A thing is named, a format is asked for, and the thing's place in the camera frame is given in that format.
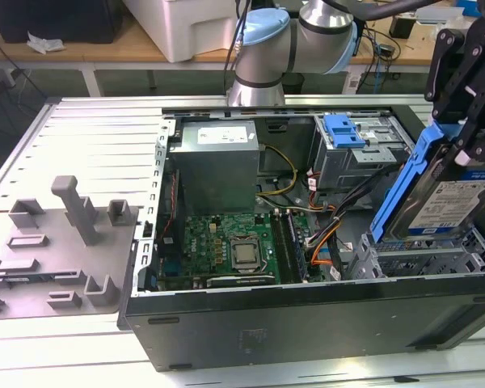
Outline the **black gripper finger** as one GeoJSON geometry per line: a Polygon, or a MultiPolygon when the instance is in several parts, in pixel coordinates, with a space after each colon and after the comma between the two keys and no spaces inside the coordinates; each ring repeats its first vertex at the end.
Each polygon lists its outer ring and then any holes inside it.
{"type": "Polygon", "coordinates": [[[485,163],[485,41],[467,53],[460,73],[465,91],[472,95],[454,157],[465,167],[485,163]]]}
{"type": "Polygon", "coordinates": [[[464,87],[459,67],[465,40],[465,30],[445,28],[436,34],[424,98],[432,103],[432,118],[437,122],[458,122],[465,110],[459,101],[464,87]]]}

